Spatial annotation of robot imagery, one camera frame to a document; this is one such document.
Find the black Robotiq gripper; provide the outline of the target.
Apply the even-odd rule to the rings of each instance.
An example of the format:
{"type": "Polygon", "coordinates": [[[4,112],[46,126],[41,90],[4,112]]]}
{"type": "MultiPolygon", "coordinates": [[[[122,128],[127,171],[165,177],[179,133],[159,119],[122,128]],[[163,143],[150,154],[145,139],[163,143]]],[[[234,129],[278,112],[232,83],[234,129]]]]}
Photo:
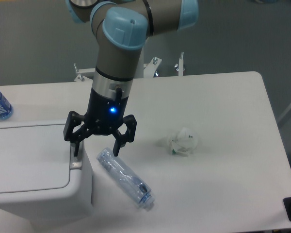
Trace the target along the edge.
{"type": "Polygon", "coordinates": [[[80,115],[70,111],[64,127],[64,140],[74,146],[74,157],[78,156],[80,142],[91,135],[111,135],[115,138],[113,154],[119,151],[127,142],[132,143],[135,138],[137,121],[134,115],[123,117],[128,98],[123,97],[121,87],[115,88],[115,97],[108,98],[91,90],[87,112],[80,115]],[[125,124],[126,131],[122,134],[119,128],[125,124]]]}

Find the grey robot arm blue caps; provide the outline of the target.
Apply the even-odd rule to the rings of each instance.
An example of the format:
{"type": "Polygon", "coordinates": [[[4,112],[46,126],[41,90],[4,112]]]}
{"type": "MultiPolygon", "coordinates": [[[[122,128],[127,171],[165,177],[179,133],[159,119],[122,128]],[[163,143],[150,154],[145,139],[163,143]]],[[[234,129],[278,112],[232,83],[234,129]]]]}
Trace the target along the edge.
{"type": "Polygon", "coordinates": [[[64,139],[78,155],[92,135],[113,135],[113,154],[133,142],[137,122],[124,114],[142,48],[149,37],[196,24],[195,0],[68,0],[75,22],[89,22],[99,45],[87,111],[71,111],[64,139]]]}

